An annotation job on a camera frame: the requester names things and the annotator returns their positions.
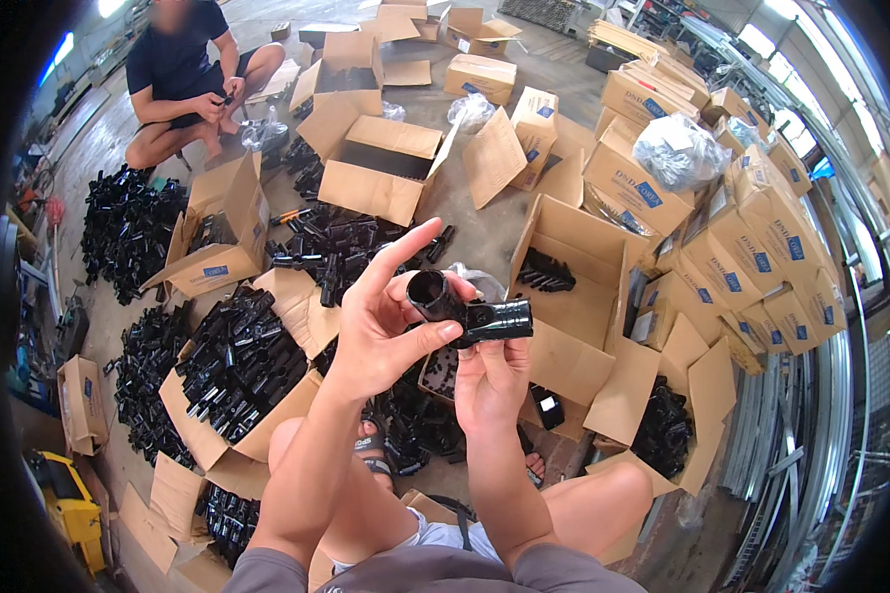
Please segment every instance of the plastic bag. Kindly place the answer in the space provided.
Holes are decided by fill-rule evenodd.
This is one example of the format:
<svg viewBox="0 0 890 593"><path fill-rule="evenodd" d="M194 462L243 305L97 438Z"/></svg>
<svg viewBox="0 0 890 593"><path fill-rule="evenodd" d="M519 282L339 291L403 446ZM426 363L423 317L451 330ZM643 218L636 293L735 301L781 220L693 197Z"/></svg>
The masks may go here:
<svg viewBox="0 0 890 593"><path fill-rule="evenodd" d="M405 122L405 107L382 101L382 116L393 122Z"/></svg>
<svg viewBox="0 0 890 593"><path fill-rule="evenodd" d="M770 150L768 143L761 139L758 128L754 125L750 125L742 118L729 118L729 130L743 147L748 148L752 144L757 144L758 148L768 154Z"/></svg>
<svg viewBox="0 0 890 593"><path fill-rule="evenodd" d="M243 125L248 127L241 136L241 144L255 153L263 148L266 141L274 136L284 134L287 129L286 124L281 124L277 120L277 108L273 105L267 111L266 118L263 120L250 120L244 122Z"/></svg>
<svg viewBox="0 0 890 593"><path fill-rule="evenodd" d="M455 262L448 268L458 274L459 278L475 285L475 288L481 293L479 298L484 302L501 302L505 300L505 296L508 294L508 289L501 286L498 279L487 272L480 269L468 269L461 262Z"/></svg>
<svg viewBox="0 0 890 593"><path fill-rule="evenodd" d="M699 189L732 161L732 149L682 113L652 120L633 144L633 158L670 192Z"/></svg>
<svg viewBox="0 0 890 593"><path fill-rule="evenodd" d="M448 109L448 123L455 125L461 122L458 126L459 132L476 134L496 111L487 97L481 93L469 93L468 97L451 102L451 107Z"/></svg>

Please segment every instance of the fingernail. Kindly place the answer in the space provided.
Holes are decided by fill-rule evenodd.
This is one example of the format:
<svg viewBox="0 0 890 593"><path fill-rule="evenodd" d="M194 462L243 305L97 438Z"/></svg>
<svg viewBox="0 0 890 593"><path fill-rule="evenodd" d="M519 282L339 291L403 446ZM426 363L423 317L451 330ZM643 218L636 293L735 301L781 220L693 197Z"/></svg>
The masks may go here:
<svg viewBox="0 0 890 593"><path fill-rule="evenodd" d="M453 339L460 337L462 333L461 326L456 323L448 324L439 329L439 336L446 341L452 341Z"/></svg>

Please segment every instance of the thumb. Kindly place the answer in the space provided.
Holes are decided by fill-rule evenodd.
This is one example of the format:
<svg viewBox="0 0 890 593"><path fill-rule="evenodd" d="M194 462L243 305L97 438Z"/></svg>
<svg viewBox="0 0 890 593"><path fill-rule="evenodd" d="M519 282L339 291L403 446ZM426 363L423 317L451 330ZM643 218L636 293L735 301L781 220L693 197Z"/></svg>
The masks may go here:
<svg viewBox="0 0 890 593"><path fill-rule="evenodd" d="M438 322L415 327L412 331L393 338L392 342L398 357L415 362L460 337L461 334L462 329L458 322Z"/></svg>

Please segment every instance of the black t-shirt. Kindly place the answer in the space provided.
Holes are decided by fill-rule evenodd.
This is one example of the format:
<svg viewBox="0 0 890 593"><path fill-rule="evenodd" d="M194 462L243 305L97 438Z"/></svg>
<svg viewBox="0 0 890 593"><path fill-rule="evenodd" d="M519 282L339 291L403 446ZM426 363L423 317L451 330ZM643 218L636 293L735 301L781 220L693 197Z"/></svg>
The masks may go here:
<svg viewBox="0 0 890 593"><path fill-rule="evenodd" d="M130 95L151 86L154 101L187 99L185 89L211 69L208 41L227 32L227 21L214 0L188 2L186 22L176 32L149 25L135 40L125 63Z"/></svg>

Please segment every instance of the forearm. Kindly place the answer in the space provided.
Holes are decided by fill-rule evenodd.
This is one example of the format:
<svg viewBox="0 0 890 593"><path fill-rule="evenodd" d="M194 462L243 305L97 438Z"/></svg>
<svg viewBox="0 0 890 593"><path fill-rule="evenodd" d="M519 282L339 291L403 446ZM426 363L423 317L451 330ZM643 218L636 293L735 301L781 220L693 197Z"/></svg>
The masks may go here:
<svg viewBox="0 0 890 593"><path fill-rule="evenodd" d="M528 480L513 424L466 437L472 504L498 556L512 569L530 546L558 542L550 511Z"/></svg>

